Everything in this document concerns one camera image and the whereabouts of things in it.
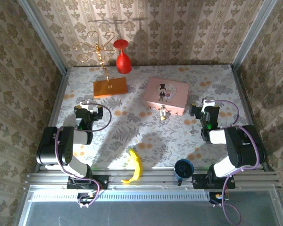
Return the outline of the aluminium side rail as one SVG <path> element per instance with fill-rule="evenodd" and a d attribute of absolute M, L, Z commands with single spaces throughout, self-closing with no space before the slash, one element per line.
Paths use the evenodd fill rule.
<path fill-rule="evenodd" d="M 257 129 L 257 127 L 255 126 L 255 122 L 253 120 L 254 115 L 253 115 L 253 112 L 252 112 L 252 107 L 251 107 L 249 98 L 247 96 L 247 92 L 246 92 L 245 86 L 243 84 L 241 75 L 235 70 L 233 65 L 230 65 L 230 66 L 231 66 L 231 70 L 233 72 L 235 84 L 236 84 L 236 87 L 237 87 L 237 90 L 238 90 L 238 93 L 239 93 L 239 96 L 240 96 L 241 104 L 242 104 L 242 107 L 243 107 L 243 110 L 244 110 L 244 117 L 246 118 L 246 120 L 248 122 L 247 124 L 254 125 L 258 136 L 260 137 L 260 139 L 262 139 L 260 132 Z"/>
<path fill-rule="evenodd" d="M 56 127 L 60 109 L 62 106 L 64 94 L 69 80 L 70 70 L 62 77 L 58 88 L 58 93 L 51 112 L 48 126 L 44 129 L 41 141 L 36 152 L 36 167 L 34 173 L 38 173 L 42 165 L 56 165 L 58 160 L 56 157 L 55 138 L 58 128 Z"/>

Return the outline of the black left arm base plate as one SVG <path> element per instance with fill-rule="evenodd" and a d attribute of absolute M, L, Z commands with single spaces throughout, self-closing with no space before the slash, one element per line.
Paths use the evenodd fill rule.
<path fill-rule="evenodd" d="M 105 190 L 108 188 L 108 175 L 94 175 L 93 179 L 99 183 L 100 189 Z M 67 189 L 97 190 L 97 188 L 97 185 L 93 181 L 68 177 Z"/>

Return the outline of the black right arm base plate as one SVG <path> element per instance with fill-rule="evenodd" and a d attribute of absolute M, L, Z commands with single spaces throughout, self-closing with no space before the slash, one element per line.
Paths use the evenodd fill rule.
<path fill-rule="evenodd" d="M 192 177 L 194 189 L 222 189 L 225 178 L 209 179 L 208 175 L 195 174 Z"/>

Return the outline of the dark blue mug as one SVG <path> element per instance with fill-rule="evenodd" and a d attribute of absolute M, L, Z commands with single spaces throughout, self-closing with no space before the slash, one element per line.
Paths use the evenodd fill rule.
<path fill-rule="evenodd" d="M 177 186 L 181 186 L 182 182 L 191 178 L 194 174 L 194 166 L 187 159 L 180 159 L 174 165 L 175 179 Z"/>

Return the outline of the aluminium corner post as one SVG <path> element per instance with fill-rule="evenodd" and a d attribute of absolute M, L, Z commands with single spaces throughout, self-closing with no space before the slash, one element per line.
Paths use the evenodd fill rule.
<path fill-rule="evenodd" d="M 35 9 L 29 3 L 29 0 L 17 0 L 19 5 L 24 10 L 33 28 L 38 33 L 41 41 L 43 42 L 46 50 L 50 54 L 56 67 L 61 72 L 62 76 L 67 73 L 67 66 L 63 63 L 62 57 L 58 53 L 58 49 L 55 47 L 53 39 L 50 37 L 50 33 L 46 30 L 45 25 L 42 24 L 41 17 L 38 15 Z"/>
<path fill-rule="evenodd" d="M 232 70 L 234 72 L 238 71 L 239 67 L 243 63 L 247 53 L 252 47 L 254 41 L 256 40 L 259 32 L 262 30 L 263 25 L 267 21 L 271 11 L 275 7 L 278 0 L 263 0 L 260 10 L 258 11 L 249 31 L 242 42 L 234 60 L 232 63 Z"/>

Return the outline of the pink jewelry box with couple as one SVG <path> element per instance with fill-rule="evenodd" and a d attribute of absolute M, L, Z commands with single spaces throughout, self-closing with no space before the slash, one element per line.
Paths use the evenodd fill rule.
<path fill-rule="evenodd" d="M 151 77 L 143 101 L 148 109 L 160 110 L 163 106 L 171 114 L 183 115 L 187 104 L 189 84 Z"/>

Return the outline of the yellow banana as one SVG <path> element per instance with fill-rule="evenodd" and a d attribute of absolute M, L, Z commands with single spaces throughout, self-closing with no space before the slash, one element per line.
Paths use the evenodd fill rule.
<path fill-rule="evenodd" d="M 141 162 L 138 154 L 136 153 L 136 151 L 133 150 L 132 148 L 130 148 L 129 154 L 130 154 L 129 162 L 132 163 L 133 166 L 134 166 L 134 174 L 129 180 L 121 180 L 121 183 L 124 183 L 124 184 L 129 184 L 133 181 L 138 180 L 143 173 L 142 162 Z"/>

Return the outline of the gold jewelry stand wooden base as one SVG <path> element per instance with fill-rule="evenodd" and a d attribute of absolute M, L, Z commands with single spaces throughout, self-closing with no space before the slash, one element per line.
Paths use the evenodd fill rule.
<path fill-rule="evenodd" d="M 110 58 L 110 56 L 105 56 L 102 54 L 102 52 L 112 52 L 112 51 L 119 51 L 115 47 L 113 49 L 106 49 L 106 46 L 114 39 L 115 33 L 108 31 L 105 33 L 107 37 L 109 37 L 109 40 L 106 41 L 104 44 L 100 44 L 100 36 L 97 31 L 89 31 L 87 33 L 87 37 L 91 38 L 94 34 L 97 34 L 97 41 L 94 45 L 87 44 L 81 41 L 76 41 L 73 43 L 72 48 L 74 50 L 83 50 L 84 48 L 87 49 L 87 51 L 83 51 L 82 53 L 78 54 L 77 59 L 81 63 L 85 63 L 89 60 L 89 54 L 95 53 L 97 56 L 97 60 L 100 63 L 100 66 L 105 72 L 106 79 L 102 81 L 95 81 L 93 83 L 93 95 L 95 98 L 101 98 L 101 97 L 109 97 L 114 95 L 122 95 L 128 93 L 127 84 L 126 84 L 126 78 L 115 78 L 111 79 L 109 78 L 108 69 L 104 64 L 105 58 Z"/>

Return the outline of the aluminium front frame rail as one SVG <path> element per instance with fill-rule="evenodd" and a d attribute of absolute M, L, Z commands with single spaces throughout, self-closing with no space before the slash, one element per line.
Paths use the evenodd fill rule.
<path fill-rule="evenodd" d="M 133 170 L 94 170 L 92 175 L 95 179 L 99 176 L 108 176 L 108 185 L 125 186 L 121 182 L 122 179 L 128 179 L 133 175 Z M 25 179 L 26 183 L 30 184 L 65 184 L 68 176 L 61 171 L 40 171 L 38 173 L 29 173 Z M 173 169 L 147 169 L 144 170 L 141 177 L 130 183 L 132 186 L 177 186 L 177 180 Z M 280 188 L 281 185 L 277 179 L 276 173 L 264 171 L 263 169 L 246 170 L 237 173 L 229 178 L 227 188 L 229 189 L 269 189 Z"/>

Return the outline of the red wine glass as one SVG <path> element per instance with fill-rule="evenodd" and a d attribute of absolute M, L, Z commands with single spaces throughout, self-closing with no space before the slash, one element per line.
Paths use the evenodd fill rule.
<path fill-rule="evenodd" d="M 128 74 L 132 70 L 131 60 L 129 56 L 124 52 L 129 46 L 129 42 L 124 39 L 119 39 L 114 42 L 114 47 L 120 50 L 120 54 L 117 58 L 116 65 L 120 74 Z"/>

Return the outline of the grey metal panel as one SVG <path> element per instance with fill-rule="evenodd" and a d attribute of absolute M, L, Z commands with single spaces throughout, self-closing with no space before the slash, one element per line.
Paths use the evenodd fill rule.
<path fill-rule="evenodd" d="M 35 191 L 48 190 L 66 189 L 30 189 L 13 226 L 283 226 L 283 203 L 275 189 L 231 191 L 224 205 L 96 200 L 80 207 L 78 202 L 28 201 Z"/>

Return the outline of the floral tablecloth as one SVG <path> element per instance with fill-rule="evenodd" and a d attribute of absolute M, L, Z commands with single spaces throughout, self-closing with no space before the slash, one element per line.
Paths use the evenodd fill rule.
<path fill-rule="evenodd" d="M 106 107 L 102 120 L 95 122 L 94 137 L 88 146 L 77 145 L 74 155 L 93 169 L 130 169 L 129 149 L 140 156 L 144 168 L 173 167 L 179 159 L 190 160 L 196 168 L 207 168 L 227 155 L 225 145 L 202 140 L 200 121 L 190 116 L 168 115 L 147 109 L 144 92 L 151 77 L 189 84 L 187 104 L 200 106 L 206 97 L 222 100 L 220 126 L 247 125 L 240 96 L 229 65 L 136 66 L 126 75 L 128 93 L 94 98 L 93 83 L 101 80 L 98 67 L 70 70 L 57 127 L 74 126 L 74 106 L 91 100 Z"/>

